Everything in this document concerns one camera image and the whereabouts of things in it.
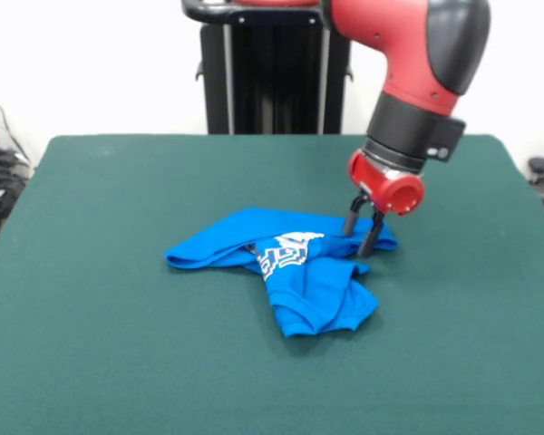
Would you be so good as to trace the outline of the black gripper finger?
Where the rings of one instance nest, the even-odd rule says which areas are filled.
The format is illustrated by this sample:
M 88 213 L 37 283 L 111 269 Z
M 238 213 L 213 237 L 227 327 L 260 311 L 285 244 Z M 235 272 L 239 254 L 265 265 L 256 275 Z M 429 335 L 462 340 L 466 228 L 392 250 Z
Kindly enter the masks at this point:
M 367 200 L 368 196 L 364 192 L 359 193 L 353 199 L 342 228 L 342 233 L 345 237 L 350 237 L 353 234 L 359 218 L 360 209 L 367 202 Z
M 374 252 L 375 246 L 384 226 L 384 216 L 385 214 L 383 211 L 376 210 L 374 212 L 371 230 L 366 234 L 363 243 L 357 250 L 357 255 L 360 257 L 369 257 Z

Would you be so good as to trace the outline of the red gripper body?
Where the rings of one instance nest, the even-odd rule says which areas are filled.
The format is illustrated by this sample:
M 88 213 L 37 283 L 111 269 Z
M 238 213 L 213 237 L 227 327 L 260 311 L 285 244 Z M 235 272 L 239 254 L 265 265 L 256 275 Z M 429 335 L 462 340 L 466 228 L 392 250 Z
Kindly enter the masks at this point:
M 420 175 L 389 168 L 373 161 L 362 150 L 352 154 L 348 169 L 354 184 L 381 212 L 404 216 L 423 201 L 424 183 Z

